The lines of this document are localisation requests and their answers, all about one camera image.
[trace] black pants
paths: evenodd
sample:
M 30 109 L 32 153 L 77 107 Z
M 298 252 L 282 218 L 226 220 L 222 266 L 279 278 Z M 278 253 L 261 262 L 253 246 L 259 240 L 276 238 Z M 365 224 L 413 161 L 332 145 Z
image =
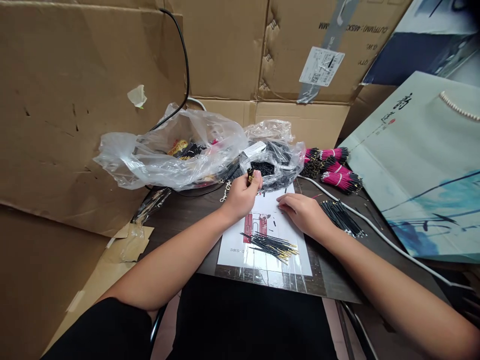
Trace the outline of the black pants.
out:
M 195 274 L 168 359 L 336 359 L 322 299 Z

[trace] dark table surface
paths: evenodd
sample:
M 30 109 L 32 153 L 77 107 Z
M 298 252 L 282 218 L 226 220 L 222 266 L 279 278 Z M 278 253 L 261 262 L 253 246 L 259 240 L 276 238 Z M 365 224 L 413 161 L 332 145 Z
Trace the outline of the dark table surface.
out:
M 388 225 L 379 214 L 375 205 L 367 200 L 368 196 L 362 190 L 359 195 L 343 195 L 334 187 L 321 184 L 332 195 L 339 198 L 351 208 L 357 209 L 374 224 L 377 222 L 383 228 L 383 233 L 395 244 L 399 244 Z M 308 197 L 321 194 L 312 183 L 305 179 L 298 178 L 294 181 L 295 192 Z M 154 227 L 150 242 L 142 257 L 172 238 L 182 230 L 202 219 L 205 215 L 218 209 L 222 203 L 220 198 L 224 194 L 224 186 L 209 194 L 199 197 L 185 197 L 172 193 L 163 206 L 155 212 L 145 223 L 146 226 Z M 325 194 L 316 198 L 322 202 L 329 199 Z M 438 297 L 446 301 L 446 298 L 433 277 L 413 264 L 405 257 L 397 253 L 386 242 L 384 242 L 361 218 L 351 214 L 354 220 L 367 233 L 368 236 L 358 239 L 370 250 L 384 258 L 386 261 L 403 271 L 405 274 L 416 280 L 418 283 L 429 289 Z M 275 273 L 270 276 L 270 281 L 265 281 L 264 276 L 258 269 L 240 268 L 234 266 L 217 265 L 220 251 L 220 241 L 216 243 L 207 255 L 197 272 L 231 280 L 244 281 L 270 287 L 283 288 L 286 290 L 307 293 L 310 295 L 343 300 L 352 303 L 364 303 L 362 292 L 355 285 L 350 276 L 346 273 L 340 263 L 316 241 L 305 235 L 308 256 L 311 265 L 312 276 L 293 275 L 288 273 Z

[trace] floor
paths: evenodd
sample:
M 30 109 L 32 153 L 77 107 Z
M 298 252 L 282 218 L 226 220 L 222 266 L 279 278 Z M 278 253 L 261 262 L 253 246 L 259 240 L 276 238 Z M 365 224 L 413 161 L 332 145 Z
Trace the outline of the floor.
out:
M 182 292 L 179 292 L 166 307 L 165 314 L 163 315 L 160 327 L 158 328 L 158 334 L 153 347 L 151 360 L 165 360 L 170 354 L 170 351 L 172 351 L 177 321 L 177 308 L 179 306 L 181 295 Z M 349 360 L 335 301 L 327 298 L 323 298 L 322 300 L 338 360 Z M 348 335 L 353 349 L 353 354 L 355 356 L 354 360 L 365 360 L 360 343 L 351 327 L 348 329 Z

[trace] fingers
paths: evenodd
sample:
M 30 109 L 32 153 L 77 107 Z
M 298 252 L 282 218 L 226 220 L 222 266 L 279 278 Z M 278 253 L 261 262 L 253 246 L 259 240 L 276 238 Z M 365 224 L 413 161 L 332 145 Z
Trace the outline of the fingers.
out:
M 302 203 L 299 199 L 294 198 L 293 196 L 281 196 L 281 198 L 282 199 L 278 202 L 278 206 L 281 207 L 287 205 L 291 207 L 295 212 L 297 212 L 300 204 Z
M 262 178 L 262 173 L 259 170 L 255 170 L 253 172 L 253 179 L 247 191 L 256 194 L 262 188 L 263 183 L 264 183 L 264 180 Z
M 294 219 L 294 217 L 297 215 L 297 213 L 288 205 L 279 205 L 278 207 L 280 208 L 280 210 L 286 213 L 291 219 Z
M 305 195 L 302 195 L 302 194 L 296 194 L 296 193 L 286 193 L 282 196 L 280 196 L 279 198 L 277 198 L 276 200 L 279 202 L 280 200 L 284 199 L 284 198 L 294 198 L 294 199 L 298 199 L 298 200 L 302 200 L 302 199 L 308 199 L 308 197 L 306 197 Z
M 244 173 L 242 176 L 239 176 L 235 180 L 233 180 L 231 182 L 231 186 L 235 187 L 235 189 L 245 190 L 247 188 L 248 177 L 248 174 Z

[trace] clear plastic bag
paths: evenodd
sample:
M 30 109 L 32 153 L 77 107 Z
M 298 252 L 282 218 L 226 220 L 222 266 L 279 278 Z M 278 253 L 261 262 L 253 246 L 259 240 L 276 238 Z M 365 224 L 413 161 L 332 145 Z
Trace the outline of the clear plastic bag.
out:
M 262 174 L 261 191 L 263 192 L 286 188 L 304 168 L 305 143 L 289 144 L 295 138 L 291 130 L 290 122 L 283 120 L 264 120 L 245 128 L 249 145 L 262 141 L 266 147 L 250 157 L 242 153 L 240 155 L 241 171 L 245 173 L 252 167 L 252 162 L 273 165 L 273 174 Z
M 176 108 L 176 104 L 170 104 L 165 116 Z M 185 160 L 168 155 L 179 141 L 205 149 Z M 133 190 L 154 185 L 187 190 L 216 183 L 248 144 L 238 123 L 216 113 L 182 109 L 145 135 L 124 132 L 102 135 L 100 154 L 93 160 L 121 188 Z

